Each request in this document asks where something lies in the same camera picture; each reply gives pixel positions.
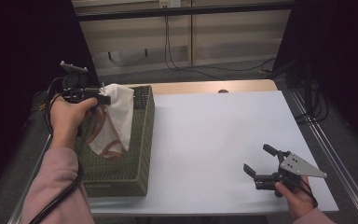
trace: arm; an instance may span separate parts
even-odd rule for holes
[[[302,180],[309,184],[306,176],[301,176]],[[307,189],[308,186],[304,182],[300,182],[301,187]],[[313,207],[312,198],[304,193],[302,190],[295,189],[290,191],[284,184],[277,182],[275,188],[287,200],[290,215],[296,219],[293,224],[308,224],[308,223],[321,223],[330,224],[334,223],[318,208]]]
[[[51,108],[53,139],[45,154],[22,207],[21,222],[26,224],[66,189],[77,177],[75,148],[77,127],[86,111],[97,104],[94,98],[72,105],[61,97]],[[93,223],[86,191],[82,184],[64,199],[42,223]]]

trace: pink sleeve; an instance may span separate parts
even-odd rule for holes
[[[334,223],[330,220],[319,208],[314,208],[305,216],[297,219],[293,224],[310,224],[310,223],[318,223],[318,224],[332,224]]]
[[[28,224],[77,177],[77,156],[66,147],[51,148],[22,207],[21,223]],[[83,184],[63,200],[42,223],[94,223]]]

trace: mesh basket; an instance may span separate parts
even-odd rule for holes
[[[133,89],[130,147],[121,160],[109,161],[95,154],[86,144],[94,119],[83,122],[83,135],[76,140],[76,153],[84,167],[83,184],[89,197],[145,196],[147,193],[155,105],[150,86]]]

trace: green basket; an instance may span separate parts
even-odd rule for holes
[[[150,86],[135,87],[131,141],[123,158],[109,161],[86,144],[93,118],[83,122],[83,134],[76,140],[76,153],[84,167],[83,184],[89,197],[145,196],[150,166],[155,104]]]

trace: white table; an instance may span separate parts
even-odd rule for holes
[[[316,165],[280,91],[155,95],[145,197],[91,198],[95,216],[263,215],[287,211],[285,199],[256,190],[258,174],[278,169],[269,144]],[[311,178],[323,211],[337,211],[324,179]]]

